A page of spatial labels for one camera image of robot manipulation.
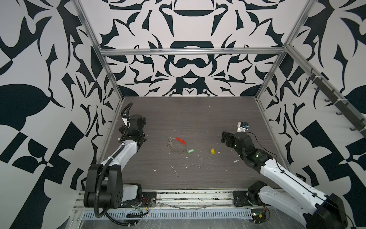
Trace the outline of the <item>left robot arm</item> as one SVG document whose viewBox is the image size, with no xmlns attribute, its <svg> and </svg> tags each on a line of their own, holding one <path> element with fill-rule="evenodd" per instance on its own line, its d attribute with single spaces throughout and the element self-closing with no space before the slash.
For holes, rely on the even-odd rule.
<svg viewBox="0 0 366 229">
<path fill-rule="evenodd" d="M 123 118 L 121 144 L 101 164 L 91 165 L 87 172 L 83 204 L 87 208 L 117 209 L 124 202 L 137 203 L 142 198 L 140 184 L 125 184 L 123 169 L 145 142 L 146 118 L 135 114 Z"/>
</svg>

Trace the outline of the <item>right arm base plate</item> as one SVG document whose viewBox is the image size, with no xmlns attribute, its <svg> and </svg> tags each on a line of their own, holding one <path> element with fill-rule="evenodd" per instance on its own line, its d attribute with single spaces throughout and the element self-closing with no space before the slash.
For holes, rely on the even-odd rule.
<svg viewBox="0 0 366 229">
<path fill-rule="evenodd" d="M 233 191 L 233 205 L 235 207 L 256 206 L 256 194 L 253 191 Z"/>
</svg>

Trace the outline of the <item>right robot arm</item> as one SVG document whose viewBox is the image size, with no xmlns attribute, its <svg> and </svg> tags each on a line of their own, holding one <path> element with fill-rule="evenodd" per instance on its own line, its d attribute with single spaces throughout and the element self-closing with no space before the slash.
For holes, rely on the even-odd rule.
<svg viewBox="0 0 366 229">
<path fill-rule="evenodd" d="M 250 202 L 273 206 L 307 229 L 348 227 L 344 203 L 339 196 L 327 195 L 293 175 L 269 153 L 257 149 L 246 132 L 223 132 L 221 142 L 234 149 L 248 167 L 287 192 L 279 193 L 268 184 L 257 181 L 248 188 Z"/>
</svg>

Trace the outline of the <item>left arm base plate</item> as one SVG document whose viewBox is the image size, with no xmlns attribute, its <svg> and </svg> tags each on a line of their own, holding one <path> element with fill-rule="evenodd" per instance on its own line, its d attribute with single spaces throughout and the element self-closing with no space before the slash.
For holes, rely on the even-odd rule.
<svg viewBox="0 0 366 229">
<path fill-rule="evenodd" d="M 154 204 L 157 198 L 157 192 L 155 191 L 143 191 L 138 193 L 135 199 L 123 201 L 121 208 L 127 208 L 137 205 L 138 207 L 149 207 Z"/>
</svg>

